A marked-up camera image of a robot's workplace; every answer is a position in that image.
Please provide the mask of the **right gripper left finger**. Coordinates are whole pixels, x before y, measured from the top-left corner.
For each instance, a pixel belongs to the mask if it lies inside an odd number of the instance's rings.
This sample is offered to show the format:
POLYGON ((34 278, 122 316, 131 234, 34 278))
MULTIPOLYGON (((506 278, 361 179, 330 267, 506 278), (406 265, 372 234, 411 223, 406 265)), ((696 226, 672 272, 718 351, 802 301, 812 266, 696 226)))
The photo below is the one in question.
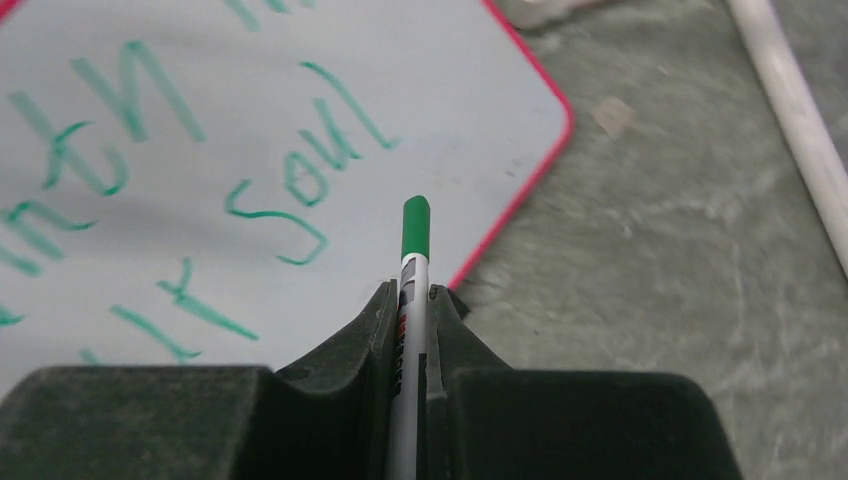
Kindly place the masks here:
POLYGON ((397 284, 285 368, 62 366, 1 405, 5 479, 379 479, 397 284))

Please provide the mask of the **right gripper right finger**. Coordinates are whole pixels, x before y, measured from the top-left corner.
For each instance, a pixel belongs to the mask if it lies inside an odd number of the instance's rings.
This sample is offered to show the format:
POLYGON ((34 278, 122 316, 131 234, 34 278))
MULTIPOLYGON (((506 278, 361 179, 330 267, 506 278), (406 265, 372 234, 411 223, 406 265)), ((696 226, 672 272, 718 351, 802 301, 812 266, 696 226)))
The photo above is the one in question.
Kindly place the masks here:
POLYGON ((429 292, 427 479, 738 479, 713 402, 664 372, 508 366, 429 292))

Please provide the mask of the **red framed whiteboard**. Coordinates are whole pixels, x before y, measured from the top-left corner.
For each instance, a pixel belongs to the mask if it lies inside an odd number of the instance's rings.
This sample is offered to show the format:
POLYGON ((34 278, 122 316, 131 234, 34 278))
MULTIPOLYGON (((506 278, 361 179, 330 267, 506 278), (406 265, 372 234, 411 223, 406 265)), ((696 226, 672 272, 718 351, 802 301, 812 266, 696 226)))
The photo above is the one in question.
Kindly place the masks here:
POLYGON ((5 1, 1 388, 282 367, 400 274, 455 286, 573 116, 489 1, 5 1))

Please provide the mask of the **green white marker pen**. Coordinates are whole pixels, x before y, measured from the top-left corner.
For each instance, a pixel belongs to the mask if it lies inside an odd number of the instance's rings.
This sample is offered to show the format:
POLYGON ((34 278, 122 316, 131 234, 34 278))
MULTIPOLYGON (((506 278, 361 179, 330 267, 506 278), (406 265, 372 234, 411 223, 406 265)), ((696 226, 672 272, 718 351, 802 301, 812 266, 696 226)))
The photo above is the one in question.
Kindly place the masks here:
POLYGON ((426 391, 428 260, 420 253, 402 259, 398 296, 396 362, 391 390, 391 411, 385 477, 418 476, 419 436, 426 391))

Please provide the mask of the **green marker cap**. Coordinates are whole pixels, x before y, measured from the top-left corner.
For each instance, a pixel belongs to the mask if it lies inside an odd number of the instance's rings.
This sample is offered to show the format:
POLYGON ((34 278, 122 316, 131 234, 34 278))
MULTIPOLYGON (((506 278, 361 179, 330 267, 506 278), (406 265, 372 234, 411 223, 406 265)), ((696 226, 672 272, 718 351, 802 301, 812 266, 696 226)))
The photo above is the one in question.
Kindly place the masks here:
POLYGON ((401 259, 411 254, 429 258, 430 216, 430 204, 423 195, 413 196, 404 203, 401 259))

